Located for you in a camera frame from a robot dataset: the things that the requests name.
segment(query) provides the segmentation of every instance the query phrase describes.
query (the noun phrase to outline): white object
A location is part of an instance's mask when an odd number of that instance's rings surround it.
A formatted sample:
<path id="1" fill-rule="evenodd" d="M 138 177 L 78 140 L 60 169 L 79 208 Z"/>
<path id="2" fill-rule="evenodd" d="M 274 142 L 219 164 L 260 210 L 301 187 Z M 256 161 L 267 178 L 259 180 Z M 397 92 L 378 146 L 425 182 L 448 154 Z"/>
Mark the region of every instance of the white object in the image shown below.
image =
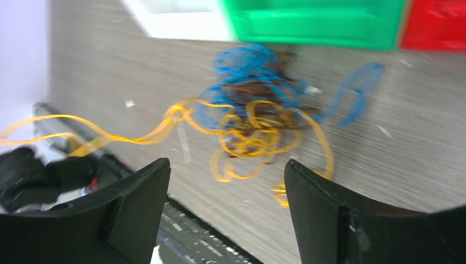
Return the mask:
<path id="1" fill-rule="evenodd" d="M 218 0 L 121 0 L 148 37 L 232 41 Z"/>
<path id="2" fill-rule="evenodd" d="M 134 102 L 132 100 L 126 101 L 125 104 L 127 108 L 134 106 Z"/>
<path id="3" fill-rule="evenodd" d="M 304 89 L 304 93 L 306 95 L 313 95 L 313 94 L 322 94 L 323 92 L 321 89 L 309 85 L 306 87 L 306 89 Z"/>

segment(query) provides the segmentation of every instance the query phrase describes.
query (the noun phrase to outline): yellow string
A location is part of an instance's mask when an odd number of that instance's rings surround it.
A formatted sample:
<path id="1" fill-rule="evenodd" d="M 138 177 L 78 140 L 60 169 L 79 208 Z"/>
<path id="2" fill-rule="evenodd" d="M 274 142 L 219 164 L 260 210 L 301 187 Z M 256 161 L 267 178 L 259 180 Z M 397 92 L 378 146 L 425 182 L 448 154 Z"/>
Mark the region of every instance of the yellow string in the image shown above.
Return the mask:
<path id="1" fill-rule="evenodd" d="M 206 106 L 210 107 L 221 107 L 221 108 L 230 108 L 230 113 L 227 113 L 221 120 L 219 128 L 216 130 L 208 130 L 200 125 L 198 125 L 191 117 L 191 113 L 194 109 L 194 105 L 192 103 L 198 102 Z M 270 104 L 276 108 L 282 121 L 272 120 L 264 117 L 258 117 L 255 115 L 256 106 L 258 104 Z M 9 127 L 5 128 L 3 131 L 0 132 L 0 145 L 22 145 L 28 144 L 44 139 L 50 139 L 54 137 L 65 137 L 71 138 L 74 142 L 80 143 L 80 147 L 73 150 L 70 153 L 70 156 L 76 157 L 84 157 L 89 155 L 91 152 L 100 149 L 101 147 L 109 144 L 113 141 L 121 141 L 121 142 L 130 142 L 133 144 L 138 145 L 151 145 L 157 144 L 165 140 L 168 135 L 171 133 L 174 126 L 178 123 L 182 122 L 183 120 L 188 122 L 189 125 L 196 128 L 197 130 L 209 134 L 209 135 L 217 135 L 221 144 L 221 148 L 216 150 L 210 159 L 210 171 L 213 177 L 220 181 L 220 182 L 229 182 L 233 178 L 236 179 L 248 179 L 258 175 L 265 167 L 265 165 L 272 159 L 275 154 L 283 153 L 289 151 L 290 149 L 296 147 L 301 142 L 302 136 L 301 133 L 295 129 L 295 140 L 290 143 L 289 145 L 277 148 L 278 143 L 280 141 L 281 130 L 274 125 L 284 125 L 284 124 L 291 124 L 291 115 L 293 113 L 298 114 L 299 116 L 303 117 L 309 125 L 313 128 L 317 138 L 324 149 L 324 153 L 326 156 L 326 167 L 325 172 L 323 174 L 319 174 L 326 179 L 331 179 L 333 170 L 334 170 L 334 158 L 332 154 L 332 150 L 325 140 L 325 135 L 320 126 L 314 121 L 308 114 L 302 112 L 299 109 L 284 109 L 283 107 L 279 106 L 278 104 L 265 101 L 265 100 L 258 100 L 252 101 L 246 105 L 246 112 L 247 112 L 247 121 L 245 122 L 242 120 L 238 115 L 233 114 L 235 107 L 229 104 L 212 104 L 208 103 L 202 99 L 191 97 L 171 106 L 164 115 L 163 121 L 150 133 L 144 135 L 142 137 L 138 137 L 135 139 L 129 139 L 124 136 L 114 135 L 106 132 L 96 124 L 92 123 L 91 121 L 71 115 L 71 114 L 51 114 L 51 115 L 44 115 L 40 117 L 32 117 L 20 122 L 17 122 Z M 100 134 L 101 137 L 92 140 L 91 142 L 84 144 L 81 137 L 73 133 L 56 133 L 52 135 L 37 137 L 35 139 L 30 140 L 8 140 L 6 139 L 12 133 L 14 133 L 17 129 L 21 126 L 36 122 L 39 120 L 44 119 L 51 119 L 51 118 L 69 118 L 73 120 L 77 120 L 82 124 L 88 126 L 96 133 Z M 228 123 L 234 122 L 236 124 L 235 127 L 226 129 L 226 125 Z M 243 135 L 242 131 L 238 129 L 239 127 L 243 128 L 254 128 L 254 132 L 252 135 L 245 136 Z M 232 135 L 239 140 L 239 143 L 235 143 L 233 148 L 229 147 L 225 140 L 225 135 Z M 219 173 L 218 163 L 220 160 L 220 156 L 224 152 L 229 153 L 235 157 L 242 157 L 242 158 L 255 158 L 255 157 L 262 157 L 261 164 L 256 168 L 256 170 L 249 174 L 249 175 L 239 175 L 235 173 L 233 159 L 228 159 L 225 162 L 224 166 L 224 174 L 221 175 Z M 273 189 L 274 198 L 280 203 L 282 207 L 288 207 L 288 202 L 286 201 L 286 191 L 285 191 L 285 184 L 281 182 Z"/>

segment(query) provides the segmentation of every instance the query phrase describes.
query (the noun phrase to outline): red bin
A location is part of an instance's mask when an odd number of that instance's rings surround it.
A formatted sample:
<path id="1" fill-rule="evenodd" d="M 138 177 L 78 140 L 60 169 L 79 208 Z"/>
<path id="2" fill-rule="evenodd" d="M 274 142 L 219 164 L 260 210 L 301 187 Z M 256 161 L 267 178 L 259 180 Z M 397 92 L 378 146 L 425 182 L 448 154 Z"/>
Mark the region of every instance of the red bin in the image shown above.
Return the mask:
<path id="1" fill-rule="evenodd" d="M 413 0 L 401 47 L 466 51 L 466 0 Z"/>

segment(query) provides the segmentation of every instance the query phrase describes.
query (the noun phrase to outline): gray wood-grain floor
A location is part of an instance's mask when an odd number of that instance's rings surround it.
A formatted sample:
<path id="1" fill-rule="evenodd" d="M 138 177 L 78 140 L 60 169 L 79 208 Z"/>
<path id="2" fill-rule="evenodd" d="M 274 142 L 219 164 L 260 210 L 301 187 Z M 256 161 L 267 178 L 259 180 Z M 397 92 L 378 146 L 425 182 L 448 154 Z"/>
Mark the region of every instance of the gray wood-grain floor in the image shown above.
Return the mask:
<path id="1" fill-rule="evenodd" d="M 51 1 L 51 35 L 52 105 L 127 136 L 151 131 L 171 104 L 212 84 L 214 56 L 235 45 L 146 38 L 118 0 Z M 311 100 L 322 106 L 359 65 L 376 61 L 387 68 L 362 119 L 346 130 L 335 125 L 341 114 L 323 124 L 336 158 L 334 181 L 421 211 L 466 202 L 465 55 L 297 49 L 289 75 L 322 89 Z M 128 100 L 135 105 L 127 108 Z M 189 163 L 176 130 L 158 145 L 114 143 L 109 148 L 134 168 L 170 158 L 169 191 L 180 202 L 264 262 L 299 263 L 289 211 L 272 199 L 270 188 L 282 180 L 290 156 L 323 169 L 313 133 L 258 177 L 225 184 L 215 181 L 208 167 L 217 139 L 183 127 Z M 254 166 L 238 164 L 240 173 Z"/>

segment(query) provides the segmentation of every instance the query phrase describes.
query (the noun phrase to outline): floor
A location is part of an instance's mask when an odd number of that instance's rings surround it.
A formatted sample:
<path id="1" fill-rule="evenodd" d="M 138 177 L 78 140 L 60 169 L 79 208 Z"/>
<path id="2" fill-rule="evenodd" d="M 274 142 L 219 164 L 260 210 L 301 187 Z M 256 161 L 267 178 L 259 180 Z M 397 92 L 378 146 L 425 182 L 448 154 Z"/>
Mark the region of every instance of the floor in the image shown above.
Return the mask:
<path id="1" fill-rule="evenodd" d="M 178 100 L 197 96 L 214 80 L 211 62 L 235 43 L 146 38 L 118 0 L 51 1 L 51 103 L 105 130 L 143 135 Z M 334 151 L 334 181 L 371 198 L 405 208 L 436 211 L 466 202 L 466 56 L 379 53 L 297 47 L 289 75 L 305 78 L 323 94 L 308 103 L 328 106 L 338 84 L 359 65 L 376 61 L 387 71 L 364 116 L 342 130 L 322 124 Z M 315 170 L 324 157 L 312 133 L 295 150 L 251 180 L 215 181 L 209 159 L 217 139 L 183 125 L 185 157 L 177 132 L 154 146 L 114 143 L 109 148 L 135 169 L 168 157 L 169 192 L 265 263 L 299 263 L 289 211 L 270 188 L 293 156 Z M 251 172 L 241 163 L 238 172 Z"/>

